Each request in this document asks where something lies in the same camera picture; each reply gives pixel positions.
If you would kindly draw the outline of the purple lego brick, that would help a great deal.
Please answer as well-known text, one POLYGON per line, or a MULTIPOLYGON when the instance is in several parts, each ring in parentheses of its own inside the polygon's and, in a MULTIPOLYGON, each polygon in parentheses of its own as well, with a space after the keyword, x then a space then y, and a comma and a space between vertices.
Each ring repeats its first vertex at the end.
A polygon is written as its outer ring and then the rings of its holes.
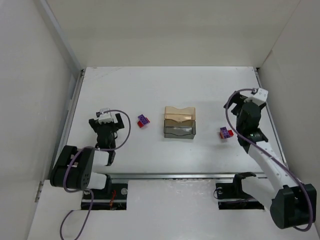
POLYGON ((221 127, 220 128, 219 135, 220 135, 221 139, 227 139, 227 138, 231 137, 230 132, 226 127, 221 127))
POLYGON ((147 125, 150 122, 143 114, 138 116, 138 120, 142 125, 147 125))

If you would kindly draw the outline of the grey transparent container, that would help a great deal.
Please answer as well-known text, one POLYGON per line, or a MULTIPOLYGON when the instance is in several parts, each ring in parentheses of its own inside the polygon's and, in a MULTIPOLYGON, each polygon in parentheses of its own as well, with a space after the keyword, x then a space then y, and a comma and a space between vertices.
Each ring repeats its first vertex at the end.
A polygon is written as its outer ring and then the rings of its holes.
POLYGON ((163 134, 168 139, 188 139, 193 140, 196 135, 196 121, 186 120, 177 122, 172 119, 165 119, 163 134))

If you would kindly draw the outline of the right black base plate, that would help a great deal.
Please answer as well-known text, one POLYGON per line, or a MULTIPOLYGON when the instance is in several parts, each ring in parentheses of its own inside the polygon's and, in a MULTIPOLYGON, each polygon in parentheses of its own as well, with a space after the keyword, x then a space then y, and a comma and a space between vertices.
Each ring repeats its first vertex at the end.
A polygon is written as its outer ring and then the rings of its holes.
POLYGON ((251 195, 238 191, 233 183, 218 182, 213 196, 219 210, 264 210, 265 207, 251 195))

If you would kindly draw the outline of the aluminium front rail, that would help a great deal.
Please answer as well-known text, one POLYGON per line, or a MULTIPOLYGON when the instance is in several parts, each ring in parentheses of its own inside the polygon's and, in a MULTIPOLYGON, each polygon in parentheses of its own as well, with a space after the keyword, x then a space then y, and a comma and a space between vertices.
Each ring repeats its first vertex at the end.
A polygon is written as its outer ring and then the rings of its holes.
MULTIPOLYGON (((107 179, 118 180, 181 180, 181 179, 233 179, 236 174, 165 174, 165 173, 98 173, 97 176, 106 176, 107 179)), ((66 177, 66 186, 68 188, 81 188, 87 186, 90 179, 93 179, 92 173, 70 172, 66 177)))

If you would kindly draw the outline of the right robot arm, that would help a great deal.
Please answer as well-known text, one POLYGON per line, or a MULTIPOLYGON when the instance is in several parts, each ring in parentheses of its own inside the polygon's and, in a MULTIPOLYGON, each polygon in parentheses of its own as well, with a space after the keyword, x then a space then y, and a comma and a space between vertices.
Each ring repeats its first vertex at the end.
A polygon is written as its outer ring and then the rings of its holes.
POLYGON ((224 105, 226 112, 236 116, 231 129, 239 145, 259 165, 271 188, 261 184, 253 172, 237 173, 227 187, 226 198, 248 200, 254 198, 269 210, 279 229, 310 230, 316 220, 317 190, 312 184, 300 181, 274 154, 268 138, 259 128, 262 109, 267 105, 268 92, 261 88, 250 90, 246 97, 235 91, 224 105))

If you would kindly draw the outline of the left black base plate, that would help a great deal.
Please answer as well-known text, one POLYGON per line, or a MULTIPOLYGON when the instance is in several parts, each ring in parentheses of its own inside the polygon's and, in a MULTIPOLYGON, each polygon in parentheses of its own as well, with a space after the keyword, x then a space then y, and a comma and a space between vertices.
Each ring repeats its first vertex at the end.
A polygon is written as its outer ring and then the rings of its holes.
POLYGON ((128 183, 108 183, 104 189, 93 189, 92 210, 122 211, 127 209, 128 183))

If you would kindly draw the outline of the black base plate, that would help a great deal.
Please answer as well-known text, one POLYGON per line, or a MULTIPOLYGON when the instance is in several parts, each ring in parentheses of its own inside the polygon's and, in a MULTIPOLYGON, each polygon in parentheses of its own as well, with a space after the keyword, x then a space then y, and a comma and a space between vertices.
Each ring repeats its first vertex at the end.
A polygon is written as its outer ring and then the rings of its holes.
POLYGON ((128 183, 108 183, 104 189, 93 189, 92 210, 122 211, 127 209, 128 183))
POLYGON ((238 191, 233 183, 218 182, 213 196, 219 210, 264 210, 265 207, 251 195, 238 191))

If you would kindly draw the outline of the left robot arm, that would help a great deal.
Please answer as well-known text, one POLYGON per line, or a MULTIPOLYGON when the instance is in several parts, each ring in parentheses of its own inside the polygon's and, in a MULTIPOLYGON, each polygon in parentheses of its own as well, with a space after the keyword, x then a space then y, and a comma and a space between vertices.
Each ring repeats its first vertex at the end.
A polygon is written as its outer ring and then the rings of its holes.
POLYGON ((53 167, 50 175, 50 184, 53 187, 67 190, 85 191, 87 189, 104 189, 108 176, 98 177, 91 181, 93 174, 94 155, 97 151, 108 153, 104 166, 110 166, 116 155, 116 139, 118 130, 124 129, 123 119, 117 110, 108 108, 96 113, 96 118, 88 120, 90 127, 96 133, 95 146, 86 146, 82 149, 72 145, 65 145, 53 167))

